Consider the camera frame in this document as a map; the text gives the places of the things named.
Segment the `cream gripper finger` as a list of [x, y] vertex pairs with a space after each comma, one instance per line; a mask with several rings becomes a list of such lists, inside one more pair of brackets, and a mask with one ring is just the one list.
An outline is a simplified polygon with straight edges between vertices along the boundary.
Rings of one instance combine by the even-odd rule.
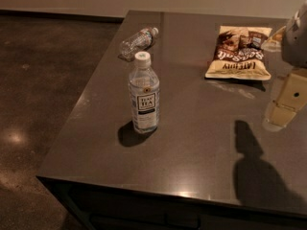
[[272, 132], [285, 128], [306, 104], [307, 69], [294, 68], [286, 77], [274, 81], [263, 127]]
[[285, 30], [285, 26], [278, 29], [261, 45], [261, 49], [267, 52], [280, 52], [282, 48], [282, 38]]

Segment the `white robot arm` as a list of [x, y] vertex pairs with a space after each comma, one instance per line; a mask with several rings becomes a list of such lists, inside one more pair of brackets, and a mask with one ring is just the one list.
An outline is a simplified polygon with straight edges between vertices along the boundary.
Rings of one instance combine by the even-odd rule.
[[279, 131], [307, 104], [307, 1], [261, 48], [280, 52], [282, 60], [293, 66], [283, 80], [274, 83], [273, 99], [263, 121], [266, 130]]

